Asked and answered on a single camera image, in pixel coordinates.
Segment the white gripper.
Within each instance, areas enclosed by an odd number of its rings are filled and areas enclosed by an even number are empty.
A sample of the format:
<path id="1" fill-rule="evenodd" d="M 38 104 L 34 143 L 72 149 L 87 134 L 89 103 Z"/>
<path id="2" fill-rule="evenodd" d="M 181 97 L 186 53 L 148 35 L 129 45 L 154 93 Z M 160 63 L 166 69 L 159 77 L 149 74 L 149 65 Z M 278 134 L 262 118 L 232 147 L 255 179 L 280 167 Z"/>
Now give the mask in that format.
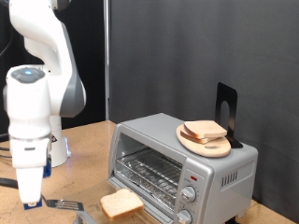
<path id="1" fill-rule="evenodd" d="M 41 198 L 44 167 L 48 162 L 49 138 L 37 141 L 10 141 L 12 165 L 16 169 L 22 203 L 37 206 Z"/>

